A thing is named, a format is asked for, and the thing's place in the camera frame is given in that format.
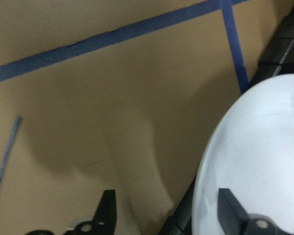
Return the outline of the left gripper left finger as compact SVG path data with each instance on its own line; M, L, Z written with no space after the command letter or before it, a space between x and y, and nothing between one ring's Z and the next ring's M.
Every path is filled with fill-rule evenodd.
M91 219L68 228L64 235L113 235L117 223L117 203L114 189L105 190Z

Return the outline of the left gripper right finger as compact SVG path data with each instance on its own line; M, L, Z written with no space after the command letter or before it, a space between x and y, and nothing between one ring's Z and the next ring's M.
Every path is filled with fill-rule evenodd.
M281 190L218 190L218 221L225 235L294 235L294 196Z

